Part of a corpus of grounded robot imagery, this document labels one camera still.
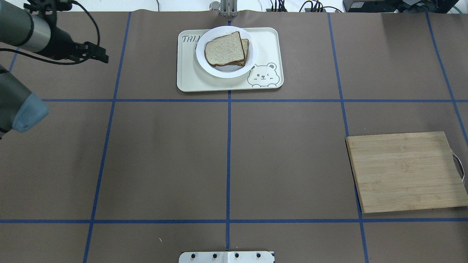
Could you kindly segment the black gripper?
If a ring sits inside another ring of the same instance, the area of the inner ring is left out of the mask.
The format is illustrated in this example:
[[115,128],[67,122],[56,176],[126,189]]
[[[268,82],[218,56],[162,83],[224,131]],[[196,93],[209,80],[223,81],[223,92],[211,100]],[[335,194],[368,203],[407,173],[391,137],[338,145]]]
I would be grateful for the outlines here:
[[71,61],[85,58],[109,63],[109,56],[104,48],[90,42],[77,43],[59,27],[51,30],[51,37],[47,45],[47,58]]

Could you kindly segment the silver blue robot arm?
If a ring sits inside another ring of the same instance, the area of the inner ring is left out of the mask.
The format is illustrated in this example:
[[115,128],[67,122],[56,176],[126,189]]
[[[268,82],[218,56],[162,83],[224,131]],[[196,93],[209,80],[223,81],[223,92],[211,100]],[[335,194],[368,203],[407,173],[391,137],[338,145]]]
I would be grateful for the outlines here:
[[[59,13],[77,6],[89,18],[96,31],[96,41],[75,41],[58,25]],[[72,67],[88,61],[109,62],[101,46],[101,33],[91,12],[77,0],[27,0],[19,7],[1,1],[2,53],[12,53],[33,60],[25,75],[37,75],[38,63]],[[49,107],[13,73],[13,67],[1,66],[1,138],[10,132],[25,133],[49,114]]]

